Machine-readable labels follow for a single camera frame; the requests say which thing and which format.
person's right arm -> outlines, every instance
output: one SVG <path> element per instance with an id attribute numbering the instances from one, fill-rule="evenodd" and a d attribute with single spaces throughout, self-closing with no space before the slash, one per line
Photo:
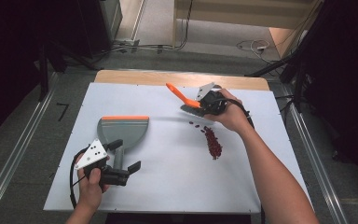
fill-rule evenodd
<path id="1" fill-rule="evenodd" d="M 221 92 L 225 97 L 241 103 L 228 91 Z M 228 103 L 222 115 L 206 115 L 205 118 L 221 122 L 242 139 L 255 187 L 270 223 L 319 223 L 303 189 L 264 143 L 238 106 Z"/>

white board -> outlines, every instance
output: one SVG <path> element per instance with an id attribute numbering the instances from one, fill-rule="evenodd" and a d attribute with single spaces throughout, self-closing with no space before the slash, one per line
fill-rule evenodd
<path id="1" fill-rule="evenodd" d="M 194 98 L 198 92 L 197 88 L 178 89 L 189 98 Z M 273 93 L 230 91 L 242 99 L 258 133 L 307 192 Z M 123 162 L 126 168 L 141 161 L 142 168 L 131 175 L 126 187 L 112 186 L 103 195 L 100 210 L 260 212 L 260 201 L 241 139 L 218 122 L 180 110 L 182 104 L 165 86 L 90 83 L 44 209 L 73 209 L 69 199 L 72 158 L 97 137 L 97 123 L 102 116 L 146 115 L 150 117 L 147 133 L 137 146 L 126 150 Z M 204 134 L 194 127 L 196 124 L 213 129 L 223 147 L 218 160 L 213 160 Z M 114 156 L 110 157 L 108 164 L 113 162 Z M 78 199 L 78 186 L 75 190 Z"/>

hand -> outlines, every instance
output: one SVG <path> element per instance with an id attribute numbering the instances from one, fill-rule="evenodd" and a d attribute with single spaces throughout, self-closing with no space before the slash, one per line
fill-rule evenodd
<path id="1" fill-rule="evenodd" d="M 85 176 L 84 169 L 80 169 L 77 171 L 78 178 L 82 178 Z M 101 204 L 102 194 L 106 192 L 109 188 L 108 185 L 104 185 L 103 189 L 101 189 L 99 182 L 101 179 L 101 170 L 98 168 L 94 168 L 91 170 L 89 174 L 89 179 L 86 177 L 80 180 L 79 182 L 79 191 L 80 197 L 77 203 L 77 206 L 83 206 L 91 212 L 96 212 L 98 207 Z"/>
<path id="2" fill-rule="evenodd" d="M 222 89 L 220 92 L 228 99 L 233 99 L 238 101 L 240 104 L 242 104 L 242 101 L 232 95 L 228 90 Z M 215 115 L 205 115 L 205 119 L 213 120 L 213 121 L 219 121 L 221 122 L 227 129 L 238 132 L 243 125 L 249 124 L 249 121 L 247 120 L 245 114 L 243 111 L 237 106 L 230 102 L 227 103 L 226 111 L 218 116 Z"/>

white mounting plate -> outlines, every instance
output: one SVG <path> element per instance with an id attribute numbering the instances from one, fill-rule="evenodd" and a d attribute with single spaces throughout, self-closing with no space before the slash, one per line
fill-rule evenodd
<path id="1" fill-rule="evenodd" d="M 100 161 L 105 157 L 107 157 L 107 153 L 103 148 L 103 145 L 101 144 L 100 140 L 96 138 L 89 146 L 89 148 L 87 148 L 82 158 L 77 162 L 77 164 L 75 165 L 75 169 L 81 169 L 96 161 Z"/>
<path id="2" fill-rule="evenodd" d="M 214 87 L 214 82 L 201 86 L 199 89 L 199 93 L 197 93 L 196 100 L 200 101 L 205 95 Z"/>

forearm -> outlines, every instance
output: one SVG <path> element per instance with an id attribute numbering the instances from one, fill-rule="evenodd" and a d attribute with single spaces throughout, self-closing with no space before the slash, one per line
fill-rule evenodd
<path id="1" fill-rule="evenodd" d="M 258 133 L 247 122 L 237 133 L 245 144 L 257 193 L 270 222 L 317 223 L 305 192 Z"/>
<path id="2" fill-rule="evenodd" d="M 94 212 L 88 207 L 78 204 L 72 215 L 66 221 L 66 224 L 89 224 Z"/>

